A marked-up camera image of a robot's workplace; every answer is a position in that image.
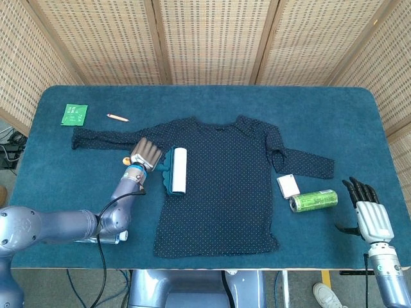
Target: woven panel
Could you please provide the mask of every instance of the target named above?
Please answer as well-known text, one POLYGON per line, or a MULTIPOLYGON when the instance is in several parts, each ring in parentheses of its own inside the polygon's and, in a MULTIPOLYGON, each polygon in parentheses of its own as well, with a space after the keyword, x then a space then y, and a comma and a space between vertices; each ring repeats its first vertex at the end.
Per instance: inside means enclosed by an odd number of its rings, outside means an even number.
POLYGON ((28 133, 42 92, 75 79, 21 3, 0 1, 0 107, 28 133))
POLYGON ((162 0, 173 82, 248 84, 269 0, 162 0))
POLYGON ((382 2, 288 0, 261 83, 323 85, 382 2))
POLYGON ((411 132, 390 144, 397 175, 411 215, 411 132))
POLYGON ((410 51, 411 1, 401 1, 337 82, 371 90, 385 129, 411 114, 410 51))
POLYGON ((41 14, 91 84, 158 84, 143 0, 39 0, 41 14))

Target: pencil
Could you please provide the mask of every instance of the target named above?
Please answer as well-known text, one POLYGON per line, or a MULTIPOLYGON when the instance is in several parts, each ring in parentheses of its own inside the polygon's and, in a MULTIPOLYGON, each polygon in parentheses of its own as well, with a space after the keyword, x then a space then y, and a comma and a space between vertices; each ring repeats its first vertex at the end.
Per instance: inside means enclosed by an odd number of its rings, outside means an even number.
POLYGON ((128 119, 126 119, 125 117, 119 117, 118 115, 116 116, 114 114, 107 114, 107 117, 118 121, 128 122, 128 119))

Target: small white package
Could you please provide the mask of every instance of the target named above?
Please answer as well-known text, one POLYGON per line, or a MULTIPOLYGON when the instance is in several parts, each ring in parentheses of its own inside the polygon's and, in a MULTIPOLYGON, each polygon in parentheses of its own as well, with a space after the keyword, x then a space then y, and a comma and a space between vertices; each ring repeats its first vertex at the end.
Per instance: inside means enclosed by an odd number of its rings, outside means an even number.
POLYGON ((277 178, 277 182, 284 199, 300 194, 300 190, 298 189, 297 182, 293 175, 280 176, 277 178))

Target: white sneaker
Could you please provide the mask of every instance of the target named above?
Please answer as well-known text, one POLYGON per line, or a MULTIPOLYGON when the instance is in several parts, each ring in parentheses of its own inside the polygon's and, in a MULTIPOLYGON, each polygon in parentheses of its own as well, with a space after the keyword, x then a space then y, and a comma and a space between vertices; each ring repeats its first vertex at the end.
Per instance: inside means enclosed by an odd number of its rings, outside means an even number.
POLYGON ((347 306, 341 304, 333 290, 325 284, 316 283, 313 286, 313 293, 322 308, 347 308, 347 306))

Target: blue table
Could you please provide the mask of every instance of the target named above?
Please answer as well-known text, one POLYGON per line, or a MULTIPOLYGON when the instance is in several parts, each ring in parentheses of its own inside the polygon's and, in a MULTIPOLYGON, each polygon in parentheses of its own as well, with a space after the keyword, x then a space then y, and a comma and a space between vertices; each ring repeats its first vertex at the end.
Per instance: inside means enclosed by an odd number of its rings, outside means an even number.
MULTIPOLYGON (((371 93, 360 88, 233 86, 55 86, 43 93, 34 118, 11 205, 39 211, 89 209, 108 202, 125 167, 127 151, 71 149, 73 127, 61 126, 66 104, 88 105, 85 128, 136 131, 196 116, 206 123, 233 122, 239 114, 275 124, 288 148, 335 160, 335 177, 296 176, 302 193, 333 189, 336 207, 295 214, 281 197, 272 171, 272 233, 281 247, 272 253, 235 257, 154 257, 155 230, 164 199, 161 174, 146 180, 136 202, 129 238, 105 245, 109 268, 363 268, 369 246, 340 233, 334 223, 355 226, 342 179, 354 176, 374 186, 386 206, 403 266, 411 266, 411 223, 371 93), (129 118, 115 121, 106 114, 129 118)), ((100 268, 95 244, 38 244, 18 253, 13 267, 100 268)))

